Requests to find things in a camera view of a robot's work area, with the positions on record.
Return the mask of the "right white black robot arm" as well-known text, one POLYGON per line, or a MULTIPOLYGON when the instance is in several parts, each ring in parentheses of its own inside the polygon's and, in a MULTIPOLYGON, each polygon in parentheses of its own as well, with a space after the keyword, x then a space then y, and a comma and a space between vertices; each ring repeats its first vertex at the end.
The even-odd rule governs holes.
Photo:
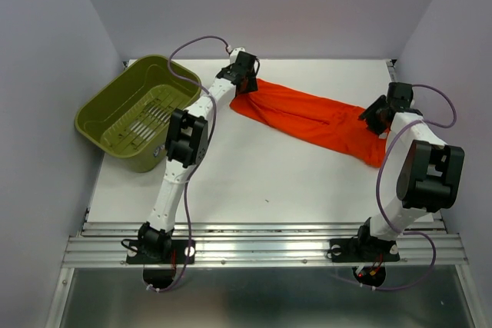
POLYGON ((414 108, 414 88, 391 82, 387 93, 359 117, 375 134, 389 131, 384 161, 396 146, 403 149, 394 198, 383 204, 376 197, 378 214, 360 226, 354 239, 355 253, 362 260, 397 260, 396 239, 417 219, 449 209, 457 199, 464 149, 447 144, 433 132, 444 124, 426 119, 414 108))

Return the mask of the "orange t shirt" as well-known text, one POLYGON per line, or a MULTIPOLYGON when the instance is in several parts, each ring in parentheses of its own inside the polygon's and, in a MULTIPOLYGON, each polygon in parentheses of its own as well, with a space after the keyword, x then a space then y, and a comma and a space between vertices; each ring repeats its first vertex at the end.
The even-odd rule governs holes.
POLYGON ((346 154, 379 168, 386 140, 369 131, 362 107, 318 97, 259 79, 258 90, 240 94, 230 108, 284 134, 346 154))

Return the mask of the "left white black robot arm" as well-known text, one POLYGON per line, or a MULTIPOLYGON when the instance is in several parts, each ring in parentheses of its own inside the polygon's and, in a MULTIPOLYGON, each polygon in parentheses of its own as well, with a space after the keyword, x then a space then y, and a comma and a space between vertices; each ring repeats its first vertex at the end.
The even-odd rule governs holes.
POLYGON ((259 67, 257 56, 236 48, 230 64, 217 73, 208 91, 188 107, 171 113, 165 139, 165 174, 155 205, 130 248, 132 252, 155 262, 170 256, 178 205, 190 176, 207 154, 219 105, 228 104, 239 94, 255 92, 259 67))

